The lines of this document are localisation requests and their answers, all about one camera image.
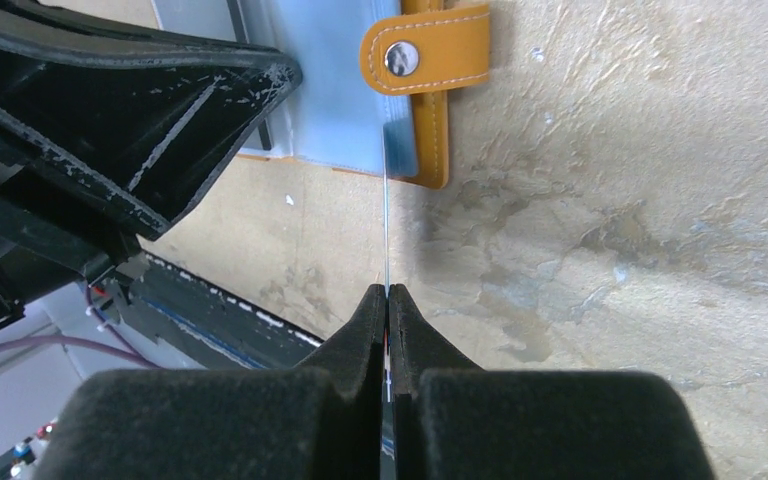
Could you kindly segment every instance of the metal snap button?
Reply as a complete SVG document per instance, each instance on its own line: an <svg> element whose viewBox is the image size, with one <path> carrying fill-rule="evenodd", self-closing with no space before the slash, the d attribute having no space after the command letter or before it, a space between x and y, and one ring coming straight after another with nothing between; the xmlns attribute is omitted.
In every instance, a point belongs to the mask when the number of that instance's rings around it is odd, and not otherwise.
<svg viewBox="0 0 768 480"><path fill-rule="evenodd" d="M419 50L410 42L396 42L387 49L384 66L397 77L407 77L419 66Z"/></svg>

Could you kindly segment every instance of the purple cable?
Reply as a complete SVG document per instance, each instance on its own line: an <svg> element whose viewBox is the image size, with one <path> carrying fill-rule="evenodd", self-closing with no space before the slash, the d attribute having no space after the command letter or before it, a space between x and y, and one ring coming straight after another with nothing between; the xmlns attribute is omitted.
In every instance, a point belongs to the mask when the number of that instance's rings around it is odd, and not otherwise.
<svg viewBox="0 0 768 480"><path fill-rule="evenodd" d="M121 333L117 332L115 328L113 328L113 325L110 325L108 323L108 319L104 318L101 313L98 311L98 307L95 306L95 303L92 301L92 293L90 292L90 287L87 286L87 288L84 289L84 298L87 300L87 306L90 308L90 312L92 312L93 316L101 323L101 325L104 327L105 330L112 333L114 337L116 337L117 340L119 340L119 343L121 343L126 350L131 352L132 354L145 359L143 355L134 348L133 345L130 344L127 340L125 340L125 337L122 336Z"/></svg>
<svg viewBox="0 0 768 480"><path fill-rule="evenodd" d="M25 338L20 338L18 340L11 340L9 342L0 343L0 352L3 352L5 350L10 350L13 348L34 347L37 345L58 344L58 343L61 345L72 345L74 347L89 348L90 350L96 350L102 353L106 353L108 355L113 355L114 357L119 357L128 361L134 362L137 365L141 365L146 368L160 368L160 365L152 361L146 360L142 356L133 355L131 353L119 350L118 348L114 348L109 345L105 345L103 343L93 342L92 340L87 340L87 339L78 338L78 337L67 337L63 335L40 335L38 337L25 337Z"/></svg>

